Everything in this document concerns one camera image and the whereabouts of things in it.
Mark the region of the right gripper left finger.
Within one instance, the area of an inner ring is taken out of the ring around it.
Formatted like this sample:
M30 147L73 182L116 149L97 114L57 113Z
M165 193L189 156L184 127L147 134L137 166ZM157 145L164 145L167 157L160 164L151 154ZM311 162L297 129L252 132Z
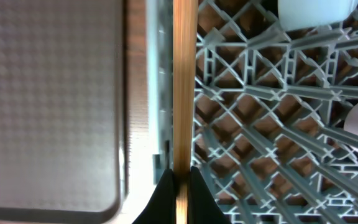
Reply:
M132 222L133 224L174 224L176 192L174 175L166 169L161 176L149 202Z

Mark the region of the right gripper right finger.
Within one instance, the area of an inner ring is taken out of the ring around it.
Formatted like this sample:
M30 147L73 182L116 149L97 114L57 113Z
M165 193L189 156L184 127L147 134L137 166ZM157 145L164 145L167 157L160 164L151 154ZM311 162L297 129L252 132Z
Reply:
M200 170L195 166L190 169L188 196L190 224L230 224L215 202Z

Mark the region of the wooden chopstick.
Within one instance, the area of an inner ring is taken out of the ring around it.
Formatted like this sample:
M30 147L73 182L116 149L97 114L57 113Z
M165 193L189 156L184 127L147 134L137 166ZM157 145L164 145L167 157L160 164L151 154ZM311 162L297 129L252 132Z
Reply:
M178 182L176 224L188 223L197 18L197 0L173 1L173 171Z

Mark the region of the light blue bowl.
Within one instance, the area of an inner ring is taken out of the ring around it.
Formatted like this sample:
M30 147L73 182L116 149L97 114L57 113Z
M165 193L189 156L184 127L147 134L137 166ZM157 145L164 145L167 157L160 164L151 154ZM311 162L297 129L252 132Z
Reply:
M358 0L278 0L278 20L285 31L325 26L349 17Z

